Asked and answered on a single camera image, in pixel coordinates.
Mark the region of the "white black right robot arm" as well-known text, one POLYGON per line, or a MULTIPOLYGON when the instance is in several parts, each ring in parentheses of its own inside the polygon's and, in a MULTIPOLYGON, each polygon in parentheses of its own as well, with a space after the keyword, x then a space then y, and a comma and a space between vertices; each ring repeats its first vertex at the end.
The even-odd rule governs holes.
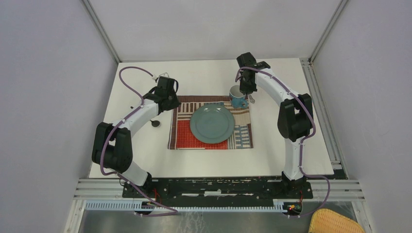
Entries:
POLYGON ((240 82, 240 92, 250 95, 260 87, 279 107, 277 128, 285 139, 280 190, 283 196, 293 198, 307 182, 303 172, 305 140, 316 133, 312 98, 292 90, 275 76, 269 64, 257 62, 250 52, 238 56, 237 63, 239 70, 235 80, 240 82))

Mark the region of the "black spoon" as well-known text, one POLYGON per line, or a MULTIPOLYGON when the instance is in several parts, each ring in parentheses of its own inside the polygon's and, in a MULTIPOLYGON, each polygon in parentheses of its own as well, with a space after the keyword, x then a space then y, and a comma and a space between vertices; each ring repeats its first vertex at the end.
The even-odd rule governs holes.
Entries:
POLYGON ((139 107, 139 110, 128 117, 127 121, 129 122, 130 129, 136 131, 149 121, 153 127, 158 127, 160 122, 158 120, 153 120, 158 114, 159 110, 157 104, 144 105, 143 107, 139 107))

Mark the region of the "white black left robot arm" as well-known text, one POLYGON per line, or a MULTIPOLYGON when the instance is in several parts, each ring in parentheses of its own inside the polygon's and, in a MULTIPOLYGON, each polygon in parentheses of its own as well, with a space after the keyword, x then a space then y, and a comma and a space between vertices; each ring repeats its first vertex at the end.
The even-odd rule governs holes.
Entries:
POLYGON ((134 191, 143 198, 151 195, 153 184, 148 181, 149 172, 133 161, 132 137, 154 117, 181 104, 176 94, 177 80, 160 76, 156 83, 122 119, 98 124, 92 150, 92 161, 100 165, 103 175, 117 174, 134 183, 134 191))

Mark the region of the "ornate silver fork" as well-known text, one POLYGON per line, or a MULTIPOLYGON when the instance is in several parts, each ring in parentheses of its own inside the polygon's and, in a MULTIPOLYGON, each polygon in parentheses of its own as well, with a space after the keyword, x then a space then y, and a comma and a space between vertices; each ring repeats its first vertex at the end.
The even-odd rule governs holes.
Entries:
POLYGON ((249 99, 250 103, 252 103, 252 104, 255 103, 255 99, 251 95, 248 95, 248 99, 249 99))

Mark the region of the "blue ceramic mug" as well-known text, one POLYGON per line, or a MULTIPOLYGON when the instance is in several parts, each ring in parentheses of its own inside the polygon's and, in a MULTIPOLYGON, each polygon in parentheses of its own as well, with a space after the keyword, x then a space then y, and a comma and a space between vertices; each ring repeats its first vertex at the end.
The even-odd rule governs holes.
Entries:
POLYGON ((240 92, 240 86, 234 85, 229 90, 229 98, 233 108, 245 109, 248 107, 246 95, 240 92))

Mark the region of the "teal ceramic plate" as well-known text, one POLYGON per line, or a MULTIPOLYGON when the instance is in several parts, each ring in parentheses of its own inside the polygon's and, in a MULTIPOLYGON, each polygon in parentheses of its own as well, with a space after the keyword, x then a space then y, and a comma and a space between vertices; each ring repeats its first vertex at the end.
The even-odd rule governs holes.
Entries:
POLYGON ((235 120, 232 113, 222 105, 206 104, 191 116, 189 128, 196 139, 206 144, 218 144, 230 138, 235 120))

